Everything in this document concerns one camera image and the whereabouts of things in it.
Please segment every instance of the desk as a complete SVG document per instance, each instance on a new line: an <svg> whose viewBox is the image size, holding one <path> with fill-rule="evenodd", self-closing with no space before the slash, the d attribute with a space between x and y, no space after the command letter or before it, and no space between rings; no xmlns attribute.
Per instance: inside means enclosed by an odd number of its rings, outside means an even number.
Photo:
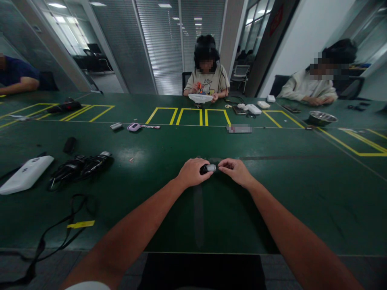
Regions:
<svg viewBox="0 0 387 290"><path fill-rule="evenodd" d="M34 92L0 99L0 116L15 111L32 114L62 103L67 96L81 97L82 104L90 105L71 116L49 115L14 123L7 116L0 119L0 175L43 151L56 160L32 189L0 196L0 247L35 248L42 232L69 214L70 197L83 192L98 200L96 224L69 249L91 249L121 218L174 178L187 159L199 155L212 161L226 157L244 160L251 174L335 253L387 255L383 224L387 153L370 145L378 144L387 150L387 117L379 112L385 103L373 101L366 111L358 112L346 109L358 101L338 100L323 110L337 116L339 123L322 132L304 129L302 120L307 118L309 107L292 103L302 109L301 114L293 115L279 105L289 102L283 99L253 119L225 109L222 100L205 104L201 111L192 110L192 101L182 96L82 95ZM116 122L126 127L135 118L141 124L160 125L161 129L143 128L135 134L126 129L113 132L109 127ZM227 122L250 124L254 132L229 134ZM362 136L368 141L339 127L363 128ZM50 174L69 159L62 152L68 137L78 139L76 153L91 156L109 151L114 163L93 183L83 181L61 192L48 192L45 187ZM337 140L360 154L376 155L359 156ZM278 252L244 189L220 172L202 184L202 191L203 246L196 244L190 188L174 204L146 251ZM89 216L81 212L76 222L87 219ZM64 234L64 227L53 229L46 236L47 247L58 247Z"/></svg>

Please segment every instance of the black office chair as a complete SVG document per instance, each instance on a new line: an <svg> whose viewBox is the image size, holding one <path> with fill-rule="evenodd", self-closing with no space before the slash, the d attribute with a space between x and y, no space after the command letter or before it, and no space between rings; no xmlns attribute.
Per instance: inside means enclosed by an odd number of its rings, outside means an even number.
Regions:
<svg viewBox="0 0 387 290"><path fill-rule="evenodd" d="M188 79L189 77L192 75L192 72L183 72L181 74L182 78L183 78L183 93L184 93L184 89L185 89L185 86L187 85L188 83Z"/></svg>
<svg viewBox="0 0 387 290"><path fill-rule="evenodd" d="M43 87L46 87L48 91L59 91L52 72L40 72L40 81L46 82Z"/></svg>
<svg viewBox="0 0 387 290"><path fill-rule="evenodd" d="M363 85L364 77L349 76L348 80L333 81L333 87L336 89L339 99L359 99L357 96L360 94Z"/></svg>
<svg viewBox="0 0 387 290"><path fill-rule="evenodd" d="M290 76L275 75L273 86L271 87L270 94L277 97L282 90L282 87L287 83Z"/></svg>

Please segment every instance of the black tool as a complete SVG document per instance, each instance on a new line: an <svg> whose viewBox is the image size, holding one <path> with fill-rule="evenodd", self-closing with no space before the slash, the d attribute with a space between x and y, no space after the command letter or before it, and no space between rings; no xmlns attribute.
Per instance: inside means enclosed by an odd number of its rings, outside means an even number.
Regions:
<svg viewBox="0 0 387 290"><path fill-rule="evenodd" d="M82 108L81 103L74 101L72 98L66 98L64 104L57 105L55 107L47 109L47 113L59 113L59 112L70 112Z"/></svg>
<svg viewBox="0 0 387 290"><path fill-rule="evenodd" d="M205 164L202 167L200 167L200 175L206 174L207 172L213 171L215 172L217 170L217 166L215 164Z"/></svg>
<svg viewBox="0 0 387 290"><path fill-rule="evenodd" d="M74 152L75 144L77 140L74 137L70 137L67 139L66 144L64 145L63 152L67 154L71 154Z"/></svg>

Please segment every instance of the yellow rectangle outline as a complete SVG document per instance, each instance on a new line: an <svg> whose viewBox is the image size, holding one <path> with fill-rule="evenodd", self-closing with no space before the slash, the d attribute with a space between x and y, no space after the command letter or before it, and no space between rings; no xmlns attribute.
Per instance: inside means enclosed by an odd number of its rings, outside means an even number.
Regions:
<svg viewBox="0 0 387 290"><path fill-rule="evenodd" d="M204 117L205 117L205 119L206 119L206 126L208 126L208 111L223 111L223 113L225 114L227 123L228 123L229 125L231 125L231 122L230 122L229 116L227 115L226 110L220 110L220 109L205 109Z"/></svg>
<svg viewBox="0 0 387 290"><path fill-rule="evenodd" d="M36 115L36 114L38 114L38 113L40 113L40 112L43 112L43 111L45 111L45 110L47 110L47 109L49 109L49 108L52 108L52 107L56 106L56 105L58 105L58 104L44 104L44 103L39 103L39 104L35 104L35 105L33 105L33 106L26 107L26 108L24 108L24 110L27 109L27 108L34 107L34 106L36 106L36 105L51 105L51 106L48 106L48 107L46 107L46 108L44 108L44 109L41 109L41 110L39 110L39 111L36 111L36 112L34 112L34 113L28 114L28 115L26 115L25 117L30 117L30 116ZM4 124L4 125L1 125L0 128L4 128L5 126L14 124L14 123L16 123L16 122L18 122L18 120L15 120L15 121L6 123L6 124Z"/></svg>
<svg viewBox="0 0 387 290"><path fill-rule="evenodd" d="M9 116L9 115L13 115L13 114L15 114L15 113L19 113L19 112L24 111L24 110L26 110L26 109L29 109L29 108L38 106L38 105L52 105L52 106L50 106L50 108L51 108L51 107L56 106L56 105L58 105L58 104L54 104L54 103L37 103L37 104L31 105L31 106L28 106L28 107L19 109L19 110L17 110L17 111L11 112L11 113L9 113L9 114L3 115L3 116L0 117L0 119L2 119L2 118L4 118L4 117L7 117L7 116Z"/></svg>
<svg viewBox="0 0 387 290"><path fill-rule="evenodd" d="M348 146L347 144L345 144L344 142L340 141L339 139L337 139L336 137L332 136L331 134L329 134L327 131L321 129L320 127L317 127L321 132L325 133L326 135L328 135L329 137L331 137L333 140L335 140L336 142L340 143L341 145L343 145L345 148L347 148L348 150L352 151L353 153L355 153L356 155L360 156L360 157L386 157L387 156L387 153L359 153L357 152L355 149L353 149L352 147Z"/></svg>
<svg viewBox="0 0 387 290"><path fill-rule="evenodd" d="M92 105L85 105L85 104L83 104L82 106L84 106L82 109L77 110L74 113L71 113L70 115L60 119L59 121L69 121L69 120L75 118L76 116L79 116L83 112L85 112L85 111L87 111L87 110L92 108Z"/></svg>
<svg viewBox="0 0 387 290"><path fill-rule="evenodd" d="M175 110L175 112L174 112L173 115L172 115L171 121L169 122L170 125L173 125L173 121L175 120L175 117L176 117L176 114L177 114L177 110L178 110L179 108L160 108L160 107L157 107L156 109L154 109L152 115L150 115L148 121L146 121L145 124L149 124L149 123L150 123L150 121L152 120L152 118L154 117L154 115L156 114L156 112L157 112L158 109L170 109L170 110Z"/></svg>
<svg viewBox="0 0 387 290"><path fill-rule="evenodd" d="M384 138L384 139L387 139L386 136L384 136L384 135L382 135L382 134L380 134L380 133L378 133L378 132L375 132L375 131L373 131L373 130L371 130L371 129L367 129L367 130L370 131L371 133L374 133L374 134L376 134L376 135L378 135L378 136Z"/></svg>
<svg viewBox="0 0 387 290"><path fill-rule="evenodd" d="M180 109L180 113L179 113L179 117L177 118L177 122L176 122L176 125L179 125L180 124L180 120L181 120L181 116L183 115L183 111L184 110L196 110L196 111L199 111L200 112L200 126L203 126L203 112L202 112L202 109L191 109L191 108L181 108Z"/></svg>
<svg viewBox="0 0 387 290"><path fill-rule="evenodd" d="M282 126L280 124L278 124L267 112L281 112L282 114L284 114L286 117L288 117L290 120L292 120L296 125L300 126L301 128L305 129L304 126L302 126L299 122L297 122L296 120L294 120L291 116L289 116L287 113L285 113L284 111L280 111L280 110L266 110L266 111L262 111L265 113L266 116L269 117L270 120L272 120L274 122L274 124L276 124L278 126L278 128L282 128Z"/></svg>
<svg viewBox="0 0 387 290"><path fill-rule="evenodd" d="M104 110L102 113L100 113L99 115L97 115L96 117L92 118L89 122L93 122L95 120L97 120L100 116L102 116L103 114L105 114L107 111L111 110L112 108L114 108L115 106L108 106L108 105L94 105L93 107L109 107L108 109Z"/></svg>
<svg viewBox="0 0 387 290"><path fill-rule="evenodd" d="M366 143L367 145L370 145L371 147L375 148L376 150L382 152L382 153L387 153L387 149L381 147L380 145L372 142L371 140L368 140L367 138L364 138L363 136L360 136L359 134L356 134L355 132L349 131L349 130L343 130L345 133L355 137L356 139Z"/></svg>

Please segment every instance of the small white box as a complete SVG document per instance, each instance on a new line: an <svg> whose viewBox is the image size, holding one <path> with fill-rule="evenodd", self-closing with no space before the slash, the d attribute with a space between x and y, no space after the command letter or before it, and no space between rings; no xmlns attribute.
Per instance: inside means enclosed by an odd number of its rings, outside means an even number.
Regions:
<svg viewBox="0 0 387 290"><path fill-rule="evenodd" d="M275 103L275 97L273 95L268 95L266 101L269 103Z"/></svg>
<svg viewBox="0 0 387 290"><path fill-rule="evenodd" d="M246 105L246 107L249 109L249 111L251 113L253 113L254 115L260 115L262 114L262 111L260 109L258 109L255 105L253 104L250 104L250 105Z"/></svg>
<svg viewBox="0 0 387 290"><path fill-rule="evenodd" d="M270 105L266 103L265 101L258 101L257 105L262 109L269 109Z"/></svg>

